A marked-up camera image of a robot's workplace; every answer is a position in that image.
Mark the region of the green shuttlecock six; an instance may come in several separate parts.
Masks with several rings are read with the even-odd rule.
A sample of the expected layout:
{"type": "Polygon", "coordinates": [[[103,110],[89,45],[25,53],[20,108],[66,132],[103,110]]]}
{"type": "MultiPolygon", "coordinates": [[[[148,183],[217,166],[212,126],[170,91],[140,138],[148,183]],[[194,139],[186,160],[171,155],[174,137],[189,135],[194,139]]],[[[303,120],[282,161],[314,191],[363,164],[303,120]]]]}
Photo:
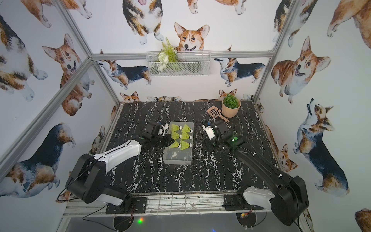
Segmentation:
{"type": "Polygon", "coordinates": [[[176,139],[182,139],[182,135],[173,131],[171,133],[171,138],[174,139],[174,140],[176,140],[176,139]]]}

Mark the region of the green shuttlecock three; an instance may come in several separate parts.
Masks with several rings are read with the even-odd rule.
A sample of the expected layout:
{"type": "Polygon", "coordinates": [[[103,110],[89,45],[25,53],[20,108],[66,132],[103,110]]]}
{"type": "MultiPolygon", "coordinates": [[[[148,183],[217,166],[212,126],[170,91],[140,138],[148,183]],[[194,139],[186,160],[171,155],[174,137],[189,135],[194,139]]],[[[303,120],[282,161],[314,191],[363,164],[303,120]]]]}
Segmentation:
{"type": "Polygon", "coordinates": [[[181,148],[181,144],[175,140],[169,148],[181,148]]]}

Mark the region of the clear plastic storage box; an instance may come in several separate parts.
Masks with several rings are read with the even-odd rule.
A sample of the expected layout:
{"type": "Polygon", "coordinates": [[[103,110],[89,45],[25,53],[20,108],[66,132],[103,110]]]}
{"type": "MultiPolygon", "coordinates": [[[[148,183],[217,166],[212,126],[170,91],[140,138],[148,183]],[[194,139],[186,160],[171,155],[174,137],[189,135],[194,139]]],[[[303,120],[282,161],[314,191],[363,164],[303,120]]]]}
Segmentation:
{"type": "Polygon", "coordinates": [[[191,165],[194,139],[193,122],[170,122],[167,134],[172,142],[164,149],[163,162],[171,165],[191,165]]]}

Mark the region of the green shuttlecock two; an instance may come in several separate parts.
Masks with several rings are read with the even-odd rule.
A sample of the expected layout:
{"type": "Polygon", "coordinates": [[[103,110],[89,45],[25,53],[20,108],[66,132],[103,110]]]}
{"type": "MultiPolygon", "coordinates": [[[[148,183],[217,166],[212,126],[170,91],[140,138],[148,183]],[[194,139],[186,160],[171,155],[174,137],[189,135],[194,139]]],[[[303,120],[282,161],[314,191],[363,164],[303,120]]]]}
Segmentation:
{"type": "Polygon", "coordinates": [[[171,130],[172,130],[172,132],[181,131],[182,128],[183,128],[182,126],[176,125],[176,124],[174,124],[174,123],[171,125],[171,130]]]}

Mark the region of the green shuttlecock eight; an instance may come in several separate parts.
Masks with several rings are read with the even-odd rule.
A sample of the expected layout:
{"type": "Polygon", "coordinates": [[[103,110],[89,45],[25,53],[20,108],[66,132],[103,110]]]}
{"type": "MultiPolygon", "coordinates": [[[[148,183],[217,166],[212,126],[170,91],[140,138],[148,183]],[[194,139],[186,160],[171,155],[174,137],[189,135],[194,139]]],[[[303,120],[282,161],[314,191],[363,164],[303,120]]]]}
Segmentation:
{"type": "Polygon", "coordinates": [[[191,147],[192,147],[191,143],[188,143],[184,140],[180,141],[180,150],[185,150],[185,149],[188,149],[188,148],[191,148],[191,147]]]}

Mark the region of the green shuttlecock seven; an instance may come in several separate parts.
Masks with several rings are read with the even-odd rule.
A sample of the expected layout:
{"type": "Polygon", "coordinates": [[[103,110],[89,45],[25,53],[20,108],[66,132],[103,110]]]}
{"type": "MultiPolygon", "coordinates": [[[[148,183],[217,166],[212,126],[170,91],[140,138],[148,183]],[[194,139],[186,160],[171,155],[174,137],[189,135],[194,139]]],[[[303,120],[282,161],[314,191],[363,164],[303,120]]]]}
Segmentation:
{"type": "Polygon", "coordinates": [[[181,140],[188,140],[188,139],[192,139],[193,136],[188,134],[187,132],[182,132],[180,138],[181,138],[181,140]]]}

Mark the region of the green shuttlecock one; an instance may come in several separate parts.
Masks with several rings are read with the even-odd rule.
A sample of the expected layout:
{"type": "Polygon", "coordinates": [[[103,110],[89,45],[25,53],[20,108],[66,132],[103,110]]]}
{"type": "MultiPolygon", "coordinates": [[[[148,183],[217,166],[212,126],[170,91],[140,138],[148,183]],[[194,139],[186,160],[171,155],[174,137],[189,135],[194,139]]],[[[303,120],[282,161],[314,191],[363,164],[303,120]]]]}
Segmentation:
{"type": "Polygon", "coordinates": [[[187,124],[185,124],[182,128],[182,132],[193,133],[193,129],[191,129],[187,124]]]}

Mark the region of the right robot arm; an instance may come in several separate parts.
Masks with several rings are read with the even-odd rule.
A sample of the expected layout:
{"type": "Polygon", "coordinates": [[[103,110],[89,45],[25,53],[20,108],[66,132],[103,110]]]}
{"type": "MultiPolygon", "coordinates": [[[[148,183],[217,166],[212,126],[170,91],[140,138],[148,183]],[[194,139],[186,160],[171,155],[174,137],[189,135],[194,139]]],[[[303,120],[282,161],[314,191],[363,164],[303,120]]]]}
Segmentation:
{"type": "Polygon", "coordinates": [[[267,189],[246,185],[231,196],[223,205],[227,211],[253,210],[255,206],[272,211],[286,226],[299,226],[300,215],[309,207],[307,187],[304,180],[281,171],[260,153],[242,135],[232,133],[224,121],[204,122],[203,130],[208,138],[203,145],[207,151],[219,149],[249,167],[267,186],[267,189]]]}

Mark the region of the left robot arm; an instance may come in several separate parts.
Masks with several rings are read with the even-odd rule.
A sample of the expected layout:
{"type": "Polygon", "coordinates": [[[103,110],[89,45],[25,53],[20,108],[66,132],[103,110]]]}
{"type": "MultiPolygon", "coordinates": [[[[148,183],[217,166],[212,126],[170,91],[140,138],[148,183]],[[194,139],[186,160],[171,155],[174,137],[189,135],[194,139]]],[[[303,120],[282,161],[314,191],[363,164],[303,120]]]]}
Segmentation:
{"type": "Polygon", "coordinates": [[[132,209],[131,194],[119,187],[105,184],[108,172],[121,163],[138,156],[144,146],[166,148],[175,142],[171,135],[136,136],[124,144],[106,152],[82,155],[66,182],[65,188],[86,204],[103,202],[121,207],[125,212],[132,209]]]}

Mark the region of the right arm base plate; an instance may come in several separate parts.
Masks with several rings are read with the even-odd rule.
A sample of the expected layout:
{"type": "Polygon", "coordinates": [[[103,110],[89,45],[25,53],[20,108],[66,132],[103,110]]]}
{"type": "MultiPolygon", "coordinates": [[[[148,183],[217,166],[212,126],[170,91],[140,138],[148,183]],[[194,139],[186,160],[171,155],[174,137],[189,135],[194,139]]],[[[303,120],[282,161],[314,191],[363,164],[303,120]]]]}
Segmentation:
{"type": "Polygon", "coordinates": [[[238,194],[224,195],[222,207],[226,211],[251,210],[253,208],[238,194]]]}

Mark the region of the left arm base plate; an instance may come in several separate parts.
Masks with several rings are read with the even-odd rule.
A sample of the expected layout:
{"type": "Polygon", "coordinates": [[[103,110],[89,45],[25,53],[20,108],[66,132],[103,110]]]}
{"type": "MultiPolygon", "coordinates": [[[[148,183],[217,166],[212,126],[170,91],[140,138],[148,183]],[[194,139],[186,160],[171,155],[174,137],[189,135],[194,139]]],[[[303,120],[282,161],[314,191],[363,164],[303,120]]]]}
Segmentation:
{"type": "Polygon", "coordinates": [[[106,209],[106,214],[142,214],[146,211],[147,197],[131,197],[125,200],[121,205],[115,206],[109,204],[106,209]]]}

